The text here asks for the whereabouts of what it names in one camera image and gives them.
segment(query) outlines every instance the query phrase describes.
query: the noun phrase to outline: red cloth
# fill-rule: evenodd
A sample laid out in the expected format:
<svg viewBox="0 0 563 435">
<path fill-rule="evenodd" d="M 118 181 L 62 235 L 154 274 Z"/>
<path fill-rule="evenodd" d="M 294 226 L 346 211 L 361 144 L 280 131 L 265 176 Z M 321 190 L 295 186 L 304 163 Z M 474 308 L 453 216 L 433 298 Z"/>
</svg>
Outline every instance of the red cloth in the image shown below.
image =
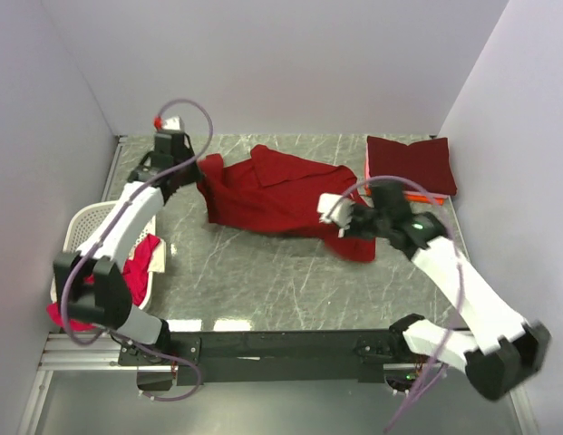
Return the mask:
<svg viewBox="0 0 563 435">
<path fill-rule="evenodd" d="M 146 297 L 146 288 L 148 285 L 148 265 L 152 259 L 152 253 L 154 249 L 160 243 L 160 239 L 152 234 L 148 234 L 134 249 L 134 258 L 132 260 L 126 260 L 124 263 L 124 270 L 122 276 L 126 285 L 130 289 L 132 294 L 132 302 L 135 305 L 140 305 Z M 86 282 L 93 281 L 90 276 L 86 279 Z M 60 311 L 57 308 L 57 304 L 47 305 L 47 313 L 52 318 L 52 320 L 58 326 L 63 327 L 62 317 L 60 316 Z M 74 331 L 88 331 L 93 329 L 94 326 L 91 324 L 83 324 L 81 322 L 76 322 L 75 320 L 70 320 L 72 329 Z"/>
<path fill-rule="evenodd" d="M 209 222 L 258 233 L 322 238 L 325 245 L 349 260 L 370 262 L 375 242 L 339 238 L 335 225 L 319 222 L 322 193 L 341 194 L 356 182 L 345 166 L 332 166 L 257 145 L 251 159 L 224 167 L 220 154 L 199 162 L 205 177 L 198 183 Z M 353 199 L 363 204 L 355 192 Z"/>
<path fill-rule="evenodd" d="M 372 177 L 395 175 L 411 179 L 431 193 L 456 195 L 447 138 L 405 145 L 368 136 L 368 168 Z"/>
</svg>

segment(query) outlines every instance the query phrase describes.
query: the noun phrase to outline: stack of folded cloth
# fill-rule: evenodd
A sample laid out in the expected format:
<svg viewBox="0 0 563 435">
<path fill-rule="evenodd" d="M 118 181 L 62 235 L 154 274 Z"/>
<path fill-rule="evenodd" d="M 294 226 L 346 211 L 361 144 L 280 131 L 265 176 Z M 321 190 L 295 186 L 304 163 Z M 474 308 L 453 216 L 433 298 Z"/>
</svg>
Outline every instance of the stack of folded cloth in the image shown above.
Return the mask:
<svg viewBox="0 0 563 435">
<path fill-rule="evenodd" d="M 414 181 L 432 193 L 439 204 L 456 195 L 446 138 L 405 145 L 395 140 L 368 136 L 365 178 L 378 175 L 394 175 Z M 412 186 L 406 186 L 405 193 L 411 201 L 430 202 Z"/>
</svg>

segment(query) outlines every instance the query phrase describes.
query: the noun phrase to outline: maroon folded garment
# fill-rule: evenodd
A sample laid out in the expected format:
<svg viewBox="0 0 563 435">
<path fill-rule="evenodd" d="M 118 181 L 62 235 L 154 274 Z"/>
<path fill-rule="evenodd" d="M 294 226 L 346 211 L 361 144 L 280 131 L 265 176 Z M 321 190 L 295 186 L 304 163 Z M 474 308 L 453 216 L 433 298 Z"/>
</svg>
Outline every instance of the maroon folded garment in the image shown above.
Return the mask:
<svg viewBox="0 0 563 435">
<path fill-rule="evenodd" d="M 368 136 L 370 176 L 395 175 L 410 179 L 431 193 L 456 195 L 449 162 L 448 139 L 421 140 L 405 145 Z"/>
<path fill-rule="evenodd" d="M 251 158 L 224 166 L 220 154 L 199 161 L 209 222 L 258 233 L 318 237 L 342 258 L 370 262 L 375 241 L 340 238 L 337 226 L 319 222 L 322 193 L 342 193 L 355 183 L 345 166 L 332 166 L 257 145 Z M 364 203 L 357 192 L 354 201 Z"/>
</svg>

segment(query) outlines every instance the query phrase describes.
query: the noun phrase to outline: folded red cloth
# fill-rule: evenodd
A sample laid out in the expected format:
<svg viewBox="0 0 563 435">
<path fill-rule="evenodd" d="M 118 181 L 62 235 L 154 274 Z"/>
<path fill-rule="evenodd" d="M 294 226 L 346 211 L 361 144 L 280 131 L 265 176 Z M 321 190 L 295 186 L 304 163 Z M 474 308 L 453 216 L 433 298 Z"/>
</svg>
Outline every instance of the folded red cloth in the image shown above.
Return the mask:
<svg viewBox="0 0 563 435">
<path fill-rule="evenodd" d="M 152 259 L 152 253 L 154 249 L 160 243 L 160 239 L 152 234 L 148 234 L 134 249 L 133 259 L 126 260 L 124 263 L 124 270 L 122 276 L 126 285 L 130 289 L 132 294 L 132 303 L 135 305 L 140 305 L 146 297 L 146 289 L 148 286 L 148 265 Z M 57 304 L 49 304 L 46 308 L 47 313 L 52 318 L 52 320 L 58 326 L 63 327 L 62 317 L 60 316 L 60 310 L 57 308 Z M 93 329 L 92 324 L 83 324 L 82 322 L 76 322 L 71 320 L 70 324 L 74 331 L 88 331 Z"/>
<path fill-rule="evenodd" d="M 456 195 L 447 138 L 405 145 L 395 140 L 368 136 L 367 143 L 371 177 L 395 175 L 410 179 L 431 193 Z M 408 189 L 416 190 L 413 186 L 408 186 Z"/>
<path fill-rule="evenodd" d="M 337 227 L 319 222 L 322 193 L 340 194 L 356 182 L 345 166 L 332 166 L 257 145 L 251 158 L 224 167 L 220 154 L 199 162 L 205 177 L 198 183 L 209 222 L 258 233 L 318 237 L 339 256 L 370 262 L 375 242 L 339 238 Z M 355 192 L 352 199 L 363 204 Z"/>
</svg>

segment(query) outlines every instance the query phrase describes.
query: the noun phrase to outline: gray marble surface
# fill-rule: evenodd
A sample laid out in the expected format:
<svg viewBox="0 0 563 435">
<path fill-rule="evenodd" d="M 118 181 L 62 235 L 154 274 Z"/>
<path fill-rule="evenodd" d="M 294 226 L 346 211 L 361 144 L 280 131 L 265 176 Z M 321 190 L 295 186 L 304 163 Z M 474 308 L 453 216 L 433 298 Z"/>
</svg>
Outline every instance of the gray marble surface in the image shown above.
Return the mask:
<svg viewBox="0 0 563 435">
<path fill-rule="evenodd" d="M 406 143 L 428 136 L 384 136 Z M 199 149 L 204 138 L 193 137 Z M 302 158 L 346 165 L 363 175 L 364 135 L 219 135 L 209 153 L 227 165 L 245 160 L 259 143 Z M 108 199 L 117 199 L 152 137 L 121 139 Z M 440 211 L 413 204 L 415 211 Z M 455 234 L 451 204 L 444 206 Z M 384 328 L 410 314 L 447 324 L 451 304 L 402 254 L 377 241 L 371 264 L 341 260 L 316 239 L 267 237 L 207 223 L 204 198 L 182 188 L 158 215 L 166 240 L 166 273 L 155 275 L 149 312 L 201 323 L 202 330 Z"/>
</svg>

